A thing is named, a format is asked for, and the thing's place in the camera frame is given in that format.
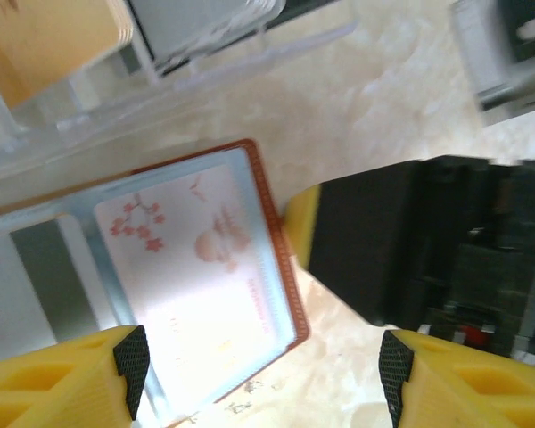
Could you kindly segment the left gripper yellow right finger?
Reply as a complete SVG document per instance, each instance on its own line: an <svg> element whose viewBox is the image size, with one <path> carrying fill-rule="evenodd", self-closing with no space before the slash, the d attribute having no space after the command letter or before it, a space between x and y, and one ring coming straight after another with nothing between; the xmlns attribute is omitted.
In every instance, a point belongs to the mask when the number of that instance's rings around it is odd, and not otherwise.
<svg viewBox="0 0 535 428"><path fill-rule="evenodd" d="M387 330L378 367L392 428L535 428L535 366Z"/></svg>

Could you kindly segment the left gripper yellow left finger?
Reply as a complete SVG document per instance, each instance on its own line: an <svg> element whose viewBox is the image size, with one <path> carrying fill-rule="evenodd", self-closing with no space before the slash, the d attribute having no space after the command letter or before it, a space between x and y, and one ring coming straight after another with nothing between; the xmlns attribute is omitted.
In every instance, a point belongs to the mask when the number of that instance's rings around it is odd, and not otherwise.
<svg viewBox="0 0 535 428"><path fill-rule="evenodd" d="M142 325L0 360L0 428L132 428L149 365Z"/></svg>

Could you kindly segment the white card with grey stripe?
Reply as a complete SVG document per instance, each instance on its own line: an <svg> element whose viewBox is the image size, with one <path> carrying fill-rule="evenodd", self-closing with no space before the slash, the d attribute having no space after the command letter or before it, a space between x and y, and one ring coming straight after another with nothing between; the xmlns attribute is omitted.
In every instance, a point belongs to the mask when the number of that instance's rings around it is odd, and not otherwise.
<svg viewBox="0 0 535 428"><path fill-rule="evenodd" d="M74 217L0 230L0 360L117 323Z"/></svg>

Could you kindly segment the clear acrylic card box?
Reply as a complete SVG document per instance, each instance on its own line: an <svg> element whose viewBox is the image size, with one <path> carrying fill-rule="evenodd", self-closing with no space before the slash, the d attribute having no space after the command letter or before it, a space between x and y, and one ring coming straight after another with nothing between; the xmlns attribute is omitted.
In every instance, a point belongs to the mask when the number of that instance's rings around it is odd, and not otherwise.
<svg viewBox="0 0 535 428"><path fill-rule="evenodd" d="M270 70L358 25L355 0L286 0L264 28L159 75L124 1L135 26L127 45L15 108L0 95L0 179L178 114L218 86Z"/></svg>

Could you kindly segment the tan card stack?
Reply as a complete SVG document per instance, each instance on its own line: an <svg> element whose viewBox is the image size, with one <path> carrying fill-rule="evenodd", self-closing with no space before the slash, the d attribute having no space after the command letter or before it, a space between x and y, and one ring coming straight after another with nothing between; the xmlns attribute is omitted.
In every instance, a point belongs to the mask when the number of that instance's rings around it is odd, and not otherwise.
<svg viewBox="0 0 535 428"><path fill-rule="evenodd" d="M0 95L15 108L127 45L124 0L0 0Z"/></svg>

